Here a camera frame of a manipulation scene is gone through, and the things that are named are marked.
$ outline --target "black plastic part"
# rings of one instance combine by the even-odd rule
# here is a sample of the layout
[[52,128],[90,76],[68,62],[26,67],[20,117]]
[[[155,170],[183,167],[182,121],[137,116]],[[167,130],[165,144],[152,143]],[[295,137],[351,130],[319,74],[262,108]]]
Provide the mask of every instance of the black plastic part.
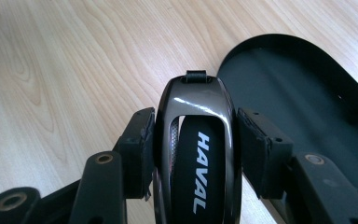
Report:
[[71,216],[80,180],[42,199],[45,224],[66,224]]
[[153,131],[155,109],[149,107],[133,114],[124,133],[117,140],[114,151],[121,155],[126,199],[147,197],[152,181]]
[[258,198],[280,199],[283,166],[291,159],[293,142],[263,115],[238,109],[242,171]]
[[10,189],[0,194],[0,224],[40,223],[40,194],[33,188]]
[[127,223],[122,163],[115,151],[87,160],[69,223]]
[[205,70],[188,70],[182,80],[185,83],[207,83],[210,81]]
[[[204,142],[207,148],[202,147],[200,142]],[[225,135],[219,118],[184,118],[174,167],[174,222],[222,223],[225,200]]]
[[358,191],[332,161],[301,152],[294,157],[291,168],[310,211],[309,223],[358,223]]
[[295,153],[328,157],[358,189],[358,83],[334,59],[294,36],[261,35],[232,50],[217,76],[236,107],[268,117]]

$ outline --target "wooden table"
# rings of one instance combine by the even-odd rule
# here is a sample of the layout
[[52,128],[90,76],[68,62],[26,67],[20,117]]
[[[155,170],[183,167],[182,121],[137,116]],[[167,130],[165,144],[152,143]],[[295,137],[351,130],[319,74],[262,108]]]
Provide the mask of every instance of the wooden table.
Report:
[[[74,182],[169,79],[215,76],[268,33],[309,40],[358,81],[358,1],[0,0],[0,192]],[[130,223],[154,223],[153,200],[128,205]],[[274,222],[247,185],[241,222]]]

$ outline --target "glossy gray plastic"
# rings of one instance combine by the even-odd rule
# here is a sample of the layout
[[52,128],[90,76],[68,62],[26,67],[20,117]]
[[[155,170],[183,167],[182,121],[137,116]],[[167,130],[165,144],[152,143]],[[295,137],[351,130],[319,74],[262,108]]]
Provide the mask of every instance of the glossy gray plastic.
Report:
[[172,122],[186,115],[214,116],[220,118],[224,124],[226,184],[223,220],[225,223],[238,222],[241,169],[235,165],[234,158],[235,114],[231,98],[223,82],[217,77],[209,77],[208,83],[185,83],[182,78],[176,77],[168,83],[158,107],[155,131],[156,169],[153,173],[156,222],[172,223]]

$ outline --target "light wood surface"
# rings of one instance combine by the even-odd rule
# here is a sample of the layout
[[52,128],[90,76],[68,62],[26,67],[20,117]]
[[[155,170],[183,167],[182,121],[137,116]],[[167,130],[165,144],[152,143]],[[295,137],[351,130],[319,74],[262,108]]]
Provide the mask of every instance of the light wood surface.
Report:
[[[0,0],[0,192],[72,183],[169,79],[215,76],[268,33],[309,40],[358,81],[358,0]],[[129,223],[154,223],[152,204],[130,201]],[[274,222],[246,185],[241,222]]]

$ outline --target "car key fob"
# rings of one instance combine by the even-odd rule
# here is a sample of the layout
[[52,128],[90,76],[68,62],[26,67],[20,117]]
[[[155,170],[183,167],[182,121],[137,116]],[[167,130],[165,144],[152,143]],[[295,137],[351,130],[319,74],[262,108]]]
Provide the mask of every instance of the car key fob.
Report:
[[241,155],[235,108],[223,84],[187,71],[166,86],[155,126],[157,223],[238,223]]

